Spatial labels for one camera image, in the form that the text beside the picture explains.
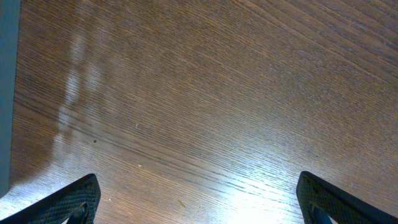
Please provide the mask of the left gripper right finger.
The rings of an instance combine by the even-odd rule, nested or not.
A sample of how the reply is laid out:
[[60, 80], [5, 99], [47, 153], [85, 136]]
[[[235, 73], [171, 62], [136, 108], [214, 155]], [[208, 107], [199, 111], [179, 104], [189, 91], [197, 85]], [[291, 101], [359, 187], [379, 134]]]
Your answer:
[[300, 173], [296, 195], [305, 224], [393, 223], [397, 218], [308, 171]]

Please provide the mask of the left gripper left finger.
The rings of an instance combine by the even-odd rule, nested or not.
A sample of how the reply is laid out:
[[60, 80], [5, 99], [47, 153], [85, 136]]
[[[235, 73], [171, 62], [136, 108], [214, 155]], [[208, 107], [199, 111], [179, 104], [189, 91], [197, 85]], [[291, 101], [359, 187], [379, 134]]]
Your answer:
[[88, 174], [1, 223], [93, 223], [101, 191], [95, 174]]

